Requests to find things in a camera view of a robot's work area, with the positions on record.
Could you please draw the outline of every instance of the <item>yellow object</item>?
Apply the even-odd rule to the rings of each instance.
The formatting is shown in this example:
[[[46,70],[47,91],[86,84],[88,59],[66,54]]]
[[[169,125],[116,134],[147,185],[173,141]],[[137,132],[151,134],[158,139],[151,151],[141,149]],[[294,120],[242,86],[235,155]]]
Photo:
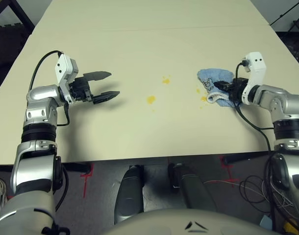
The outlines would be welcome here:
[[[148,104],[152,104],[156,100],[155,96],[151,95],[147,98]]]
[[[169,84],[169,83],[170,83],[170,80],[167,78],[167,79],[163,80],[163,83],[165,83],[165,84]]]
[[[291,219],[291,221],[297,225],[297,222],[294,219]],[[286,222],[283,225],[283,229],[286,233],[291,233],[291,234],[295,234],[295,235],[299,235],[298,230],[296,230],[290,223]]]

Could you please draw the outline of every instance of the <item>yellow stain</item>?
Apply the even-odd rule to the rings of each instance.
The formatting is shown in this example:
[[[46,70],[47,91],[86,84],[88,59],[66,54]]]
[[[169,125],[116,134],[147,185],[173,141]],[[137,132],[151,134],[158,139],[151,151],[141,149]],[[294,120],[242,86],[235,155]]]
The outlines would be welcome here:
[[[163,80],[163,83],[165,83],[165,84],[169,84],[169,83],[170,83],[170,80],[167,78],[167,79]]]
[[[155,96],[151,95],[147,98],[148,104],[152,104],[156,100]]]

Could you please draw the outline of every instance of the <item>black cable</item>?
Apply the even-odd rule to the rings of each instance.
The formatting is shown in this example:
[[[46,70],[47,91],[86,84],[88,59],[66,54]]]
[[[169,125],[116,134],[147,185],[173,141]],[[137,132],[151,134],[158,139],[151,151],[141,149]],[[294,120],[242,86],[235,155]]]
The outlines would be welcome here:
[[[65,123],[65,124],[58,124],[57,126],[68,126],[70,124],[69,104],[67,102],[63,105],[63,109],[65,110],[65,115],[66,115],[67,123]]]
[[[246,184],[247,184],[247,183],[252,184],[252,185],[255,186],[256,188],[258,188],[259,191],[261,191],[261,188],[260,188],[259,186],[257,186],[254,182],[249,181],[249,178],[252,178],[252,177],[254,177],[254,178],[258,178],[261,182],[263,181],[263,179],[262,179],[261,177],[257,176],[257,175],[250,175],[250,176],[248,176],[245,180],[243,180],[243,181],[241,181],[241,182],[239,183],[239,193],[240,193],[241,197],[242,197],[245,201],[247,201],[252,207],[254,207],[254,208],[255,208],[256,210],[258,210],[259,212],[261,212],[261,213],[270,213],[269,211],[263,211],[263,210],[261,210],[260,208],[258,208],[257,206],[254,205],[254,204],[259,204],[259,203],[262,203],[262,202],[266,201],[265,198],[263,198],[263,199],[261,199],[261,200],[258,200],[258,201],[251,201],[251,200],[249,200],[249,197],[247,196],[247,193],[246,193],[246,187],[247,187]]]
[[[244,62],[241,62],[237,65],[237,68],[236,68],[236,84],[237,84],[237,81],[238,81],[238,70],[239,70],[239,66],[240,65],[243,65]],[[271,151],[271,145],[269,143],[269,140],[267,138],[267,136],[265,135],[264,132],[262,132],[262,128],[259,128],[257,126],[255,126],[252,122],[250,122],[241,112],[240,110],[240,107],[239,105],[236,105],[235,102],[233,102],[233,106],[234,108],[236,109],[237,113],[239,114],[239,116],[247,123],[249,124],[251,127],[253,127],[255,130],[257,130],[259,133],[262,134],[262,136],[264,137],[265,141],[266,141],[266,144],[267,144],[267,148],[268,148],[268,160],[266,161],[266,164],[271,160],[271,157],[272,157],[272,151]],[[272,218],[272,224],[273,224],[273,231],[276,231],[276,220],[275,220],[275,212],[274,212],[274,205],[275,205],[275,202],[274,202],[274,197],[273,197],[273,192],[272,192],[272,187],[271,187],[271,184],[270,184],[270,181],[268,180],[268,177],[270,176],[270,173],[271,173],[271,164],[269,164],[269,167],[267,167],[267,165],[265,164],[265,167],[264,167],[264,183],[265,183],[265,188],[267,190],[267,193],[268,193],[268,199],[269,199],[269,202],[270,202],[270,212],[271,212],[271,218]]]
[[[40,65],[42,64],[42,62],[43,62],[48,56],[50,56],[51,54],[55,54],[55,53],[57,53],[58,56],[60,56],[60,55],[62,54],[62,52],[59,51],[59,50],[53,50],[53,51],[50,51],[50,52],[48,52],[46,55],[44,55],[44,56],[41,58],[41,60],[37,63],[37,65],[36,65],[36,67],[35,67],[35,70],[34,70],[34,72],[33,72],[32,78],[31,78],[30,86],[28,87],[28,91],[31,91],[31,90],[32,90],[32,87],[33,87],[33,83],[34,83],[34,80],[35,80],[36,73],[37,73],[37,71],[38,71]]]
[[[247,193],[246,193],[247,183],[252,184],[252,185],[255,186],[259,191],[261,191],[261,188],[260,188],[259,186],[257,186],[254,182],[252,182],[252,181],[249,180],[249,178],[251,178],[251,177],[258,178],[258,179],[261,181],[260,184],[261,184],[262,181],[263,181],[263,179],[262,179],[261,177],[257,176],[257,175],[250,175],[250,176],[248,176],[245,180],[243,180],[243,181],[240,182],[239,191],[240,191],[240,193],[241,193],[241,190],[240,190],[240,189],[241,189],[241,186],[242,186],[242,183],[243,183],[243,192],[244,192],[244,197],[243,197],[242,193],[241,193],[241,196],[242,196],[247,202],[249,202],[249,203],[254,203],[254,204],[262,203],[262,202],[264,202],[264,201],[266,200],[264,197],[263,197],[263,199],[258,200],[258,201],[251,201],[251,200],[249,200],[249,198],[248,198],[248,196],[247,196]]]
[[[65,175],[65,188],[63,190],[62,196],[59,200],[59,202],[56,205],[56,211],[59,209],[59,207],[61,206],[63,200],[65,199],[67,192],[68,192],[68,188],[69,188],[69,176],[68,176],[68,172],[66,170],[66,168],[62,165],[62,170],[63,170],[63,174]]]

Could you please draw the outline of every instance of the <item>tripod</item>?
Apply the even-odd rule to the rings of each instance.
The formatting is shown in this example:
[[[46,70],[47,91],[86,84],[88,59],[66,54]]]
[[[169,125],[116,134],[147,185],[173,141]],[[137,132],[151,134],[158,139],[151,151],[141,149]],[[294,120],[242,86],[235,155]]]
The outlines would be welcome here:
[[[272,22],[270,24],[270,26],[272,26],[274,23],[276,23],[278,20],[280,20],[283,16],[285,16],[287,13],[289,13],[292,9],[294,9],[296,6],[299,5],[299,2],[297,4],[295,4],[293,7],[291,7],[288,11],[286,11],[285,13],[283,13],[282,15],[280,15],[274,22]],[[297,25],[297,22],[299,21],[299,18],[296,21],[293,21],[293,25],[291,26],[291,28],[288,30],[288,32],[290,32],[294,26],[297,26],[299,29],[299,26]]]

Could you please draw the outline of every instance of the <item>red tape mark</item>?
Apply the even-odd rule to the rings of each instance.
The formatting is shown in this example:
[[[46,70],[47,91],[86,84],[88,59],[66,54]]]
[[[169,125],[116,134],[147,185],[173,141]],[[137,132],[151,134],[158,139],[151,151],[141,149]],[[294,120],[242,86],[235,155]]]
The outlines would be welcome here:
[[[89,174],[81,174],[80,177],[84,177],[84,188],[83,188],[83,198],[86,196],[86,188],[87,188],[87,178],[93,176],[94,163],[91,164],[91,172]]]
[[[230,169],[233,167],[233,165],[225,165],[224,164],[224,156],[219,156],[219,159],[220,159],[222,169],[227,169],[228,176],[229,176],[229,179],[226,179],[224,181],[228,181],[228,182],[238,182],[238,181],[240,181],[239,179],[233,179],[232,178],[232,174],[231,174]]]

